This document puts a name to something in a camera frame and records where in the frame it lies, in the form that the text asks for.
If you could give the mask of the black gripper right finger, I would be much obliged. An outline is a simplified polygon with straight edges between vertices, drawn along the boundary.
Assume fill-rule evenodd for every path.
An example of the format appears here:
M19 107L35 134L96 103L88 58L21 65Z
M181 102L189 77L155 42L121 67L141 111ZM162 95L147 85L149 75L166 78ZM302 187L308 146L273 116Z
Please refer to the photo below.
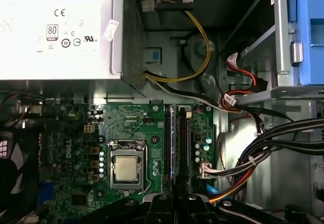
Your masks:
M287 223L233 199L221 200L213 206L204 197L189 192L184 176L176 177L176 211L179 223Z

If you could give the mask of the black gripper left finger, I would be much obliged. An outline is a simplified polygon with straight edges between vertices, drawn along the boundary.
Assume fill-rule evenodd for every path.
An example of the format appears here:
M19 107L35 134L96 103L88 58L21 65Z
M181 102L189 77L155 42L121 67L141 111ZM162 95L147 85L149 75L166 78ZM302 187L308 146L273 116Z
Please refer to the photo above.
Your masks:
M173 183L162 178L162 193L151 194L142 202L124 198L78 218L76 223L174 223Z

